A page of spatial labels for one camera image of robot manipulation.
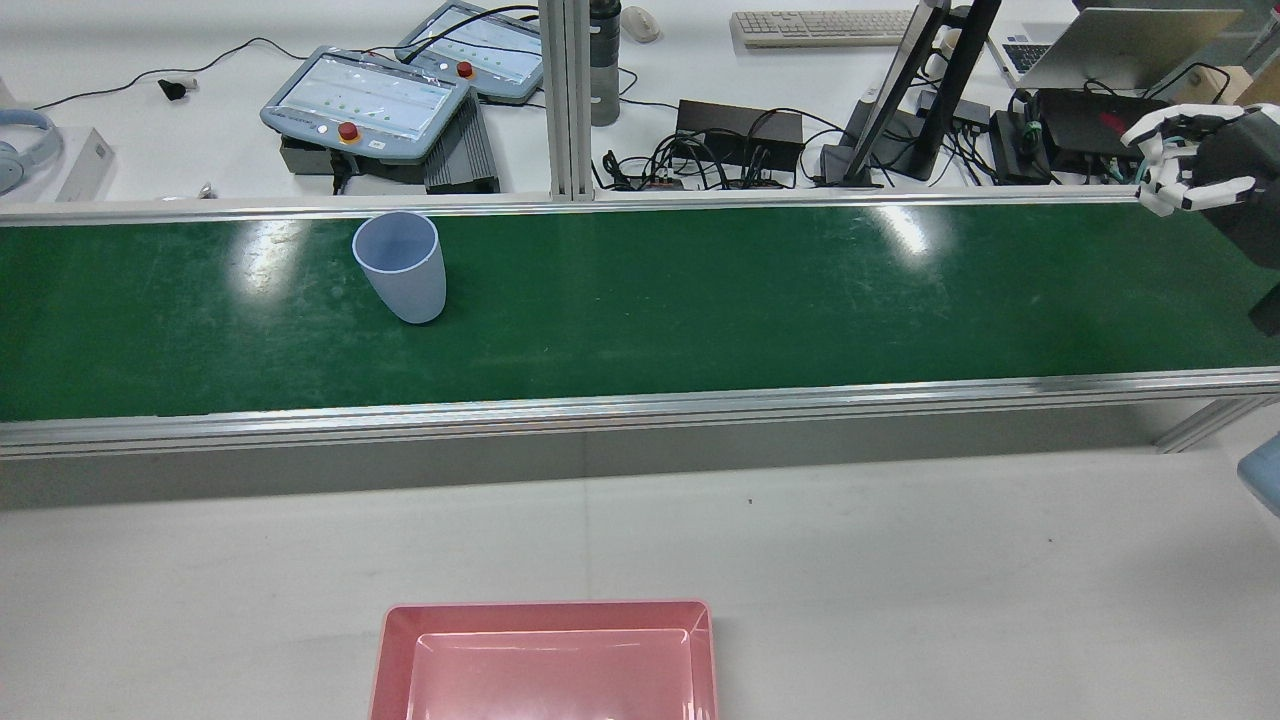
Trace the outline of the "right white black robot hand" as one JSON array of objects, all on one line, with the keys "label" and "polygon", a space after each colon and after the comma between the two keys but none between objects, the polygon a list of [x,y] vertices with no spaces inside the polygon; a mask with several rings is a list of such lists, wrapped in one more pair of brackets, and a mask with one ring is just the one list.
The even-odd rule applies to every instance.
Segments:
[{"label": "right white black robot hand", "polygon": [[1120,138],[1142,155],[1138,201],[1158,217],[1199,213],[1253,264],[1279,266],[1277,105],[1178,104]]}]

